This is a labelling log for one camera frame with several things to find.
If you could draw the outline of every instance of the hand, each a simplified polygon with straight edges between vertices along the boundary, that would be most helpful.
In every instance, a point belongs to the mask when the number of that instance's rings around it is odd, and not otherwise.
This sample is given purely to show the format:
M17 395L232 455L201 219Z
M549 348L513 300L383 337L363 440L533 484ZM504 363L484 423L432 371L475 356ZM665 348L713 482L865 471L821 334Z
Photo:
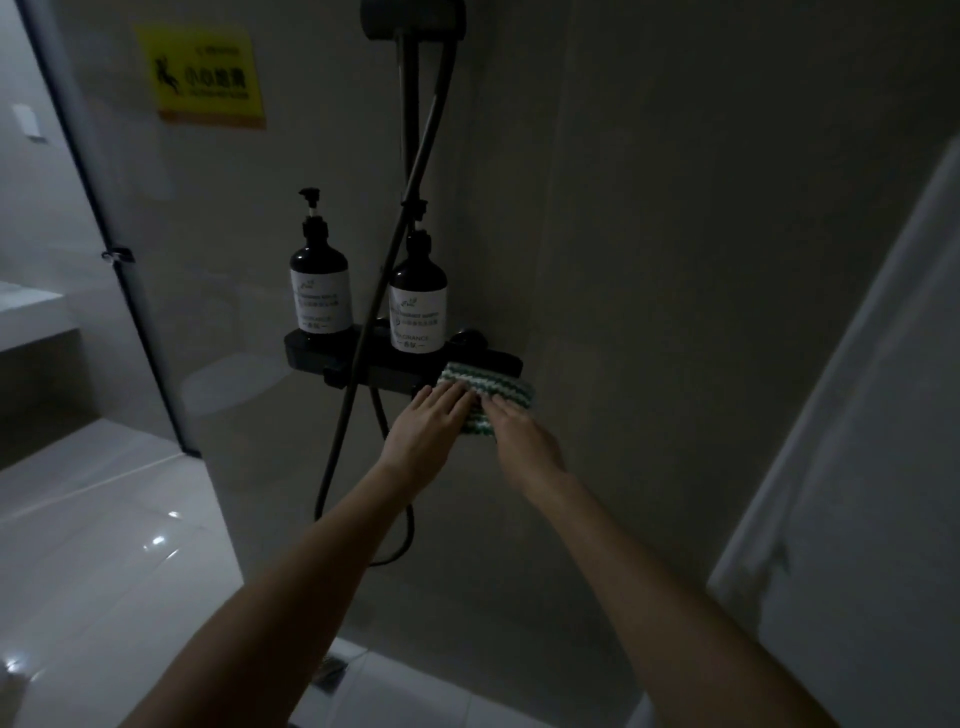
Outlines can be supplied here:
M566 475L557 438L526 410L499 395L492 399L484 395L482 403L496 434L496 452L507 482L530 497L535 489Z
M390 469L416 491L437 477L476 394L464 382L442 382L423 387L407 405L394 426L377 466Z

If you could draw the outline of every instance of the left hand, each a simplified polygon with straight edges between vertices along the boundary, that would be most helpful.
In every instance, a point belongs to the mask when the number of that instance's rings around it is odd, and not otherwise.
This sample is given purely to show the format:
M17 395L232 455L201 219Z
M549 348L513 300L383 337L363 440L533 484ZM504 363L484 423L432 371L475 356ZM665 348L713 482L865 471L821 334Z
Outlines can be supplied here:
M399 475L415 492L425 488L444 466L475 401L462 381L423 387L390 428L377 466Z

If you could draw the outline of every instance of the green striped cloth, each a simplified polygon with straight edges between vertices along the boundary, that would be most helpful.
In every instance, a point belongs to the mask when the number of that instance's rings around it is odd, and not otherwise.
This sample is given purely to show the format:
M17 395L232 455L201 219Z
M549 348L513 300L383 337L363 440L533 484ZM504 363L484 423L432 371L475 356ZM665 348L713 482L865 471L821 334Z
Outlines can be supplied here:
M471 367L469 364L461 364L456 361L447 362L437 382L448 380L464 381L481 394L487 394L491 397L500 395L504 400L518 404L524 409L530 409L530 405L534 401L534 388L525 381L479 367ZM466 435L493 435L493 427L490 420L487 419L487 415L484 414L480 402L474 404L470 409L467 421L460 431Z

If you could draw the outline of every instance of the white sink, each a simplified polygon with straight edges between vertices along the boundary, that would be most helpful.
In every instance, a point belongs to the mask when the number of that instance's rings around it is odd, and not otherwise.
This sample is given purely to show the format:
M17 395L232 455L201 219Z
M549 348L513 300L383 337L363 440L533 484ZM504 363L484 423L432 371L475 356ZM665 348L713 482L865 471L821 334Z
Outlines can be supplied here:
M61 294L0 281L0 352L76 327Z

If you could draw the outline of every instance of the bottle label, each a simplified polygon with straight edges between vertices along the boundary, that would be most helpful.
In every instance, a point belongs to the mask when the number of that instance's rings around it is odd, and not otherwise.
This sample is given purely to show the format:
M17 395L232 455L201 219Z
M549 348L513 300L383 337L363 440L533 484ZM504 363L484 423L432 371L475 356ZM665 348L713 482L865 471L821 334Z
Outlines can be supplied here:
M290 271L297 304L297 325L307 333L336 333L353 326L350 279L340 273Z
M446 289L403 291L390 286L390 342L402 352L442 349L446 343Z

